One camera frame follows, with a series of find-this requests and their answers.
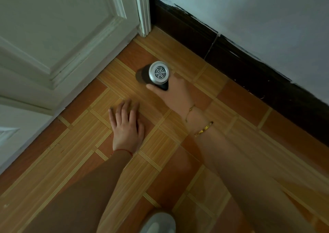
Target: floor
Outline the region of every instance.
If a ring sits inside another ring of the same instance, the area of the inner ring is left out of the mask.
[[[253,232],[220,178],[205,167],[178,115],[136,82],[136,70],[156,60],[188,81],[196,106],[241,149],[261,140],[304,157],[306,143],[319,148],[315,139],[154,27],[146,38],[137,36],[0,176],[1,232],[21,231],[55,196],[111,156],[107,110],[128,97],[141,103],[146,137],[121,174],[99,232],[137,232],[155,207],[174,213],[177,232]],[[296,135],[307,142],[301,144]],[[326,218],[298,199],[291,185],[280,184],[318,232],[329,231]]]

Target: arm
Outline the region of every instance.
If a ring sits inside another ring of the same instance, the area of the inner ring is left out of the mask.
[[[185,121],[192,135],[209,124],[193,101],[184,80],[171,76],[168,91],[154,91]],[[214,126],[195,138],[209,169],[217,173],[256,232],[314,232],[277,184],[258,169]]]
[[[138,104],[130,111],[130,101],[122,102],[113,117],[109,110],[113,128],[113,154],[80,181],[59,194],[27,226],[24,232],[96,232],[101,216],[117,185],[117,181],[132,153],[136,152],[144,138],[144,125],[138,121]]]

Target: red thread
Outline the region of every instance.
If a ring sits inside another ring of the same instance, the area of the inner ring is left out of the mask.
[[[126,149],[117,149],[117,150],[115,150],[115,151],[126,151],[126,152],[129,152],[129,154],[130,154],[131,156],[133,156],[133,153],[130,152],[130,151],[128,151],[128,150],[126,150]]]

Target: wall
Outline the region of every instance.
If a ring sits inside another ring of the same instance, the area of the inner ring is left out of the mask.
[[[329,104],[329,0],[170,0]]]

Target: silver vent grille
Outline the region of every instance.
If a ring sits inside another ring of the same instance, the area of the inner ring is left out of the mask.
[[[166,76],[166,70],[162,66],[158,66],[154,72],[155,76],[159,79],[163,79]]]

